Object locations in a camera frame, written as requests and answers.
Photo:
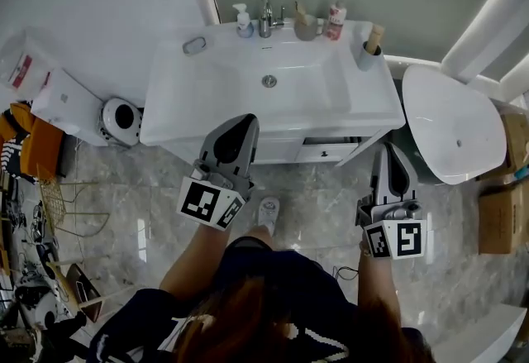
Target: faucet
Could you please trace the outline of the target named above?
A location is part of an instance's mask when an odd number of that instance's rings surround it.
[[[284,25],[284,6],[281,6],[281,16],[274,19],[270,0],[261,0],[261,14],[259,18],[259,36],[268,38],[272,35],[272,28]]]

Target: sink drain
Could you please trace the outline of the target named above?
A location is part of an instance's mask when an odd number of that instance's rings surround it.
[[[273,75],[265,75],[262,80],[261,80],[261,83],[266,87],[266,88],[272,88],[272,87],[275,87],[276,83],[278,82],[278,79],[273,76]]]

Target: brown hair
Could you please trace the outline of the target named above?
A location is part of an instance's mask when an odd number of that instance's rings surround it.
[[[244,279],[200,306],[196,315],[214,317],[210,325],[195,318],[179,337],[175,362],[281,362],[287,344],[288,315],[274,310],[274,291],[261,278]],[[433,362],[425,344],[412,344],[398,320],[376,301],[351,320],[350,360]]]

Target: sink basin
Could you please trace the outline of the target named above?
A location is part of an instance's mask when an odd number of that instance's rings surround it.
[[[240,38],[235,23],[178,29],[155,53],[141,141],[205,136],[248,112],[260,119],[262,133],[400,127],[403,111],[382,56],[368,72],[355,63],[371,26],[348,21],[339,41],[300,41],[291,20],[270,38],[257,30]],[[182,44],[197,36],[206,38],[207,48],[185,55]],[[268,75],[272,81],[265,85]]]
[[[403,102],[417,148],[442,182],[459,184],[503,163],[502,120],[482,93],[414,65],[403,76]]]

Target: black and white striped fabric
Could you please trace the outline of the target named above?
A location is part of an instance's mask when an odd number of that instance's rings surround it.
[[[29,138],[28,134],[19,133],[11,140],[4,142],[0,159],[4,172],[9,173],[15,179],[23,178],[34,184],[36,178],[23,174],[20,169],[22,145],[27,138]]]

